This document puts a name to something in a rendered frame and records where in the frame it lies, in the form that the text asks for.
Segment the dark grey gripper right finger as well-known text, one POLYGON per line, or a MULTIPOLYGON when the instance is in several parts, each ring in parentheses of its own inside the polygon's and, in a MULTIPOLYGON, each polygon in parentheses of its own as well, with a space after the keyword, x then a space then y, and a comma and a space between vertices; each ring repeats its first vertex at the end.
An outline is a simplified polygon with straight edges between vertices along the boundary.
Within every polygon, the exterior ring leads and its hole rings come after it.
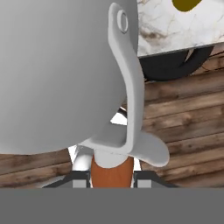
POLYGON ((168 183, 160 178, 154 171, 135 171, 134 175, 135 188, 176 188, 177 186, 168 183))

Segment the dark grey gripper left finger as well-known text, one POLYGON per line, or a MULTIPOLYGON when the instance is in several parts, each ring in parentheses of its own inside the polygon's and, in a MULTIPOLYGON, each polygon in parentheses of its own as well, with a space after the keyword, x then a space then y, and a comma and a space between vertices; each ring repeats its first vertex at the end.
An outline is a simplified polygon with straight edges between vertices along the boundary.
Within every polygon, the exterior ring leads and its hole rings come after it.
POLYGON ((48 184, 45 188, 89 188, 90 171, 71 171, 62 180, 48 184))

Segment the olive yellow round object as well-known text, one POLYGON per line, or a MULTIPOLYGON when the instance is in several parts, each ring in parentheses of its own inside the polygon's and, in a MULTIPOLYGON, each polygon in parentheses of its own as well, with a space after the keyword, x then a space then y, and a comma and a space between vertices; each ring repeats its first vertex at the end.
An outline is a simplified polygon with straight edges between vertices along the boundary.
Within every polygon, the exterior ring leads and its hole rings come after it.
POLYGON ((202 0, 171 0, 173 6, 182 12, 187 12, 195 8, 202 0))

